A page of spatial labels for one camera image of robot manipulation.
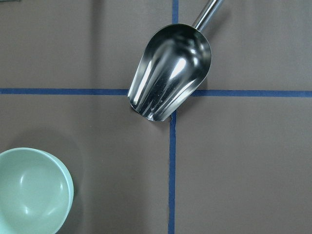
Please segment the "mint green bowl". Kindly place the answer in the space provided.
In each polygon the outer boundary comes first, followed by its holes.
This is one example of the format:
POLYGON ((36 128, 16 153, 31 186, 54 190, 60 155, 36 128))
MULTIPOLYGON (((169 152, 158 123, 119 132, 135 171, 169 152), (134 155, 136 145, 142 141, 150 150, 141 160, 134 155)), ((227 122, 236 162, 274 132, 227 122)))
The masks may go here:
POLYGON ((52 154, 14 148, 0 155, 0 232, 55 234, 74 198, 69 170, 52 154))

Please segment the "steel scoop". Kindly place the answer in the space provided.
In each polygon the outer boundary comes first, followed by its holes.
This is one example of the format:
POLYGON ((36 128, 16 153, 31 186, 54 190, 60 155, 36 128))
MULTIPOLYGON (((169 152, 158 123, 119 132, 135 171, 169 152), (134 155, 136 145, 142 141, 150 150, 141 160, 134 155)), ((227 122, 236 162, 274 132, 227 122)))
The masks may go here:
POLYGON ((212 60, 203 30, 222 1, 207 2, 193 25, 170 24, 147 44, 127 97, 131 107, 150 121, 164 121, 204 81, 212 60))

